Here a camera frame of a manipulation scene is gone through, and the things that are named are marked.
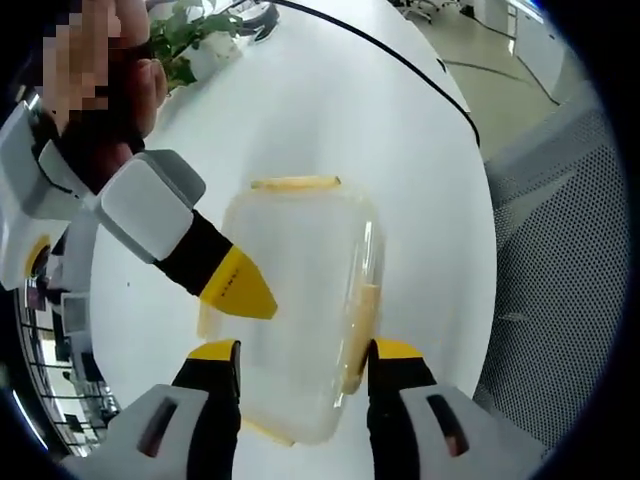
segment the white table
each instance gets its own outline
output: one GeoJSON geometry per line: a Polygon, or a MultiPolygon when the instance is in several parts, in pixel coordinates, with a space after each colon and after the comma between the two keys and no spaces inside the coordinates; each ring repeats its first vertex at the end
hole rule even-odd
{"type": "MultiPolygon", "coordinates": [[[[305,3],[390,44],[463,102],[432,47],[385,0],[305,3]]],[[[167,102],[148,147],[172,148],[193,165],[207,182],[198,208],[217,225],[253,178],[337,174],[367,189],[387,233],[381,334],[415,345],[440,381],[473,394],[493,316],[496,252],[469,125],[384,52],[316,18],[280,12],[271,38],[167,102]]],[[[92,268],[95,356],[126,406],[170,382],[199,344],[198,302],[102,229],[92,268]]],[[[373,478],[366,408],[362,388],[333,439],[317,447],[287,449],[243,429],[234,478],[373,478]]]]}

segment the robotic arm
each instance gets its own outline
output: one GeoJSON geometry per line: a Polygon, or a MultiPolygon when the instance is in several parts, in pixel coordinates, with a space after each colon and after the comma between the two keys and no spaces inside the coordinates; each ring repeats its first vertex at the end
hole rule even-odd
{"type": "MultiPolygon", "coordinates": [[[[230,479],[240,430],[240,342],[205,344],[171,386],[156,385],[109,424],[88,457],[62,464],[81,480],[230,479]]],[[[533,439],[505,437],[462,392],[437,385],[409,345],[371,342],[367,427],[376,480],[526,478],[533,439]]]]}
{"type": "Polygon", "coordinates": [[[85,208],[138,258],[202,301],[233,315],[273,317],[277,305],[257,267],[194,209],[205,183],[180,155],[140,150],[94,194],[62,155],[63,140],[47,114],[25,102],[0,130],[4,288],[21,286],[38,253],[85,208]]]}

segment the plastic container lid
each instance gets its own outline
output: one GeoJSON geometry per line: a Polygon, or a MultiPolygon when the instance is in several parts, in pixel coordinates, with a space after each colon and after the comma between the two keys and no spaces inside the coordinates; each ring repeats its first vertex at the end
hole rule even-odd
{"type": "Polygon", "coordinates": [[[254,182],[222,232],[259,267],[278,311],[257,320],[203,305],[199,334],[241,341],[244,420],[284,443],[329,439],[377,329],[384,249],[373,205],[337,177],[254,182]]]}

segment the white pot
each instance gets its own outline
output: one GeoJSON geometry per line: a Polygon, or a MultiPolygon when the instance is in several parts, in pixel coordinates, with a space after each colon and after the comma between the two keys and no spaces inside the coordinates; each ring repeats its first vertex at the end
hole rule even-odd
{"type": "Polygon", "coordinates": [[[227,32],[213,32],[200,42],[200,48],[187,48],[181,56],[191,61],[191,70],[198,81],[206,80],[242,56],[227,32]]]}

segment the gray mesh chair back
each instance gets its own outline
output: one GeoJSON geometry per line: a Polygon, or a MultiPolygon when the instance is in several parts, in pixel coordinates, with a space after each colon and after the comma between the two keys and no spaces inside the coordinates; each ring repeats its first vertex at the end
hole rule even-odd
{"type": "Polygon", "coordinates": [[[624,175],[587,86],[486,171],[498,284],[474,400],[550,449],[596,385],[621,317],[630,265],[624,175]]]}

